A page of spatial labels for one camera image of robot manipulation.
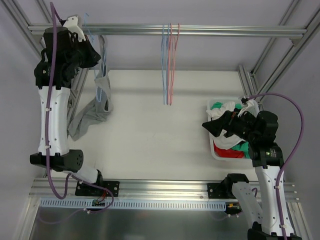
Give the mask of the white tank top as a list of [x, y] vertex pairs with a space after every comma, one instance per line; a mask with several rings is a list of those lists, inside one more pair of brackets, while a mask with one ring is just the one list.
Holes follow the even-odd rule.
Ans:
[[[242, 108], [241, 103], [235, 101], [217, 101], [213, 100], [212, 102], [208, 102], [206, 113], [208, 115], [208, 119], [212, 120], [212, 117], [216, 115], [222, 115], [224, 111], [233, 111], [235, 108]], [[224, 136], [225, 131], [223, 130], [219, 137], [213, 137], [214, 144], [220, 149], [232, 149], [234, 146], [238, 145], [241, 142], [246, 142], [244, 139], [232, 135], [231, 137]]]

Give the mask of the green shirt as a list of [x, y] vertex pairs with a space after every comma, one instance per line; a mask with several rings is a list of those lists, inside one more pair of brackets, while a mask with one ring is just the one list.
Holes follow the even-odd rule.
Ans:
[[246, 142], [241, 142], [237, 145], [235, 145], [233, 148], [231, 148], [232, 150], [236, 150], [236, 151], [241, 151], [244, 153], [244, 158], [249, 158], [249, 143]]

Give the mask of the red tank top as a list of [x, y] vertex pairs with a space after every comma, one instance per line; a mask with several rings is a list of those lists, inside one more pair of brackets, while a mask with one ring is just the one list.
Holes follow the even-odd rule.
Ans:
[[217, 156], [221, 158], [239, 158], [242, 159], [245, 157], [243, 151], [233, 150], [233, 149], [221, 149], [216, 145], [213, 146], [214, 152]]

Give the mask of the blue wire hanger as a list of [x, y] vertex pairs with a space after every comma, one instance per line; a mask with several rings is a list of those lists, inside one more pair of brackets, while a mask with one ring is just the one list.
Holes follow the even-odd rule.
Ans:
[[165, 104], [167, 105], [167, 32], [168, 24], [166, 30], [164, 30], [164, 79], [165, 79]]
[[[99, 52], [99, 55], [101, 56], [98, 64], [93, 67], [94, 82], [96, 83], [98, 79], [105, 77], [107, 73], [107, 44], [103, 35], [93, 35], [92, 31], [89, 30], [87, 21], [88, 17], [89, 15], [87, 13], [83, 15], [84, 29], [88, 33], [88, 38], [91, 45], [97, 52]], [[97, 83], [95, 85], [95, 98], [100, 103], [102, 101], [103, 90], [97, 85]]]
[[164, 24], [162, 25], [162, 31], [161, 31], [161, 78], [162, 78], [162, 95], [163, 95], [163, 105], [166, 104], [166, 84], [165, 84], [165, 69], [164, 69], [164, 48], [165, 48], [165, 36], [164, 36]]

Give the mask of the pink wire hanger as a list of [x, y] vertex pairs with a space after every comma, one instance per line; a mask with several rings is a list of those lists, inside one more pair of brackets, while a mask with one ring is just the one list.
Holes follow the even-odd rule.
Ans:
[[178, 30], [176, 37], [174, 40], [174, 48], [173, 48], [173, 60], [172, 60], [172, 76], [171, 76], [171, 85], [170, 85], [170, 95], [169, 95], [169, 105], [173, 104], [173, 95], [174, 95], [174, 83], [175, 83], [175, 72], [176, 72], [176, 56], [177, 56], [177, 48], [180, 37], [181, 25], [178, 23]]

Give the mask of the grey tank top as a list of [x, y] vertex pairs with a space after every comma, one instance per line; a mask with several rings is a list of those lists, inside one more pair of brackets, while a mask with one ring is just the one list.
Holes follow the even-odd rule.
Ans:
[[97, 52], [101, 56], [98, 65], [95, 66], [98, 70], [94, 79], [95, 97], [70, 122], [68, 133], [73, 141], [83, 137], [90, 126], [106, 122], [114, 109], [107, 60], [108, 41], [105, 36], [98, 35], [95, 43], [99, 44]]

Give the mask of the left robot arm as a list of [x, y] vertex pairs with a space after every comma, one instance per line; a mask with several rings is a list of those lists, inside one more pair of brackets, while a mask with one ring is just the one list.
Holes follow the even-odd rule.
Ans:
[[101, 56], [86, 35], [66, 27], [50, 27], [43, 34], [45, 48], [34, 75], [41, 103], [41, 135], [37, 153], [30, 155], [32, 165], [72, 174], [88, 182], [86, 189], [100, 195], [104, 183], [99, 171], [84, 165], [82, 150], [70, 149], [67, 137], [68, 101], [72, 81], [79, 69], [94, 67]]

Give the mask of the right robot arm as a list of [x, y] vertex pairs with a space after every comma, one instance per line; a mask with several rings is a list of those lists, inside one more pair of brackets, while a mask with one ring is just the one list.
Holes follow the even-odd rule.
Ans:
[[269, 111], [257, 115], [240, 114], [238, 109], [225, 111], [216, 120], [202, 123], [210, 134], [227, 138], [236, 135], [248, 142], [249, 158], [255, 170], [261, 201], [250, 190], [245, 174], [229, 173], [216, 188], [228, 198], [236, 198], [248, 225], [249, 240], [298, 240], [286, 207], [283, 170], [285, 161], [275, 143], [278, 117]]

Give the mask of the black right arm base bracket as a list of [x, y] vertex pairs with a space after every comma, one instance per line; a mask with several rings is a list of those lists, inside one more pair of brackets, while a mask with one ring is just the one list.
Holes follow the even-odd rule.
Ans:
[[242, 173], [229, 173], [220, 183], [210, 182], [207, 184], [209, 199], [236, 199], [232, 194], [232, 186], [238, 182], [249, 183], [249, 179]]

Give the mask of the black left arm base bracket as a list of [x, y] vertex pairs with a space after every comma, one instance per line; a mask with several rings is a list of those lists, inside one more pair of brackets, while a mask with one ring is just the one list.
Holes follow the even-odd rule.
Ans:
[[[110, 181], [110, 180], [103, 180], [102, 181], [102, 188], [108, 189], [115, 198], [119, 196], [120, 190], [120, 182], [119, 181]], [[78, 197], [101, 197], [105, 190], [89, 186], [84, 183], [77, 182], [75, 195]]]

